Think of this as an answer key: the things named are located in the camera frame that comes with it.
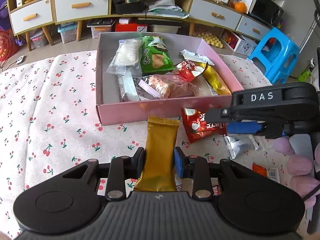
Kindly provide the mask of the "right hand pink glove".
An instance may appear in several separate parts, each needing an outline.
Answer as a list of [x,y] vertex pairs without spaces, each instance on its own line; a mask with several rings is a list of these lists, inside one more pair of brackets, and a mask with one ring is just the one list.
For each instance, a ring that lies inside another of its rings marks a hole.
[[308,157],[297,155],[290,144],[289,137],[277,138],[273,149],[289,156],[286,169],[291,176],[290,188],[293,191],[304,198],[319,186],[319,180],[309,175],[314,168],[313,161]]

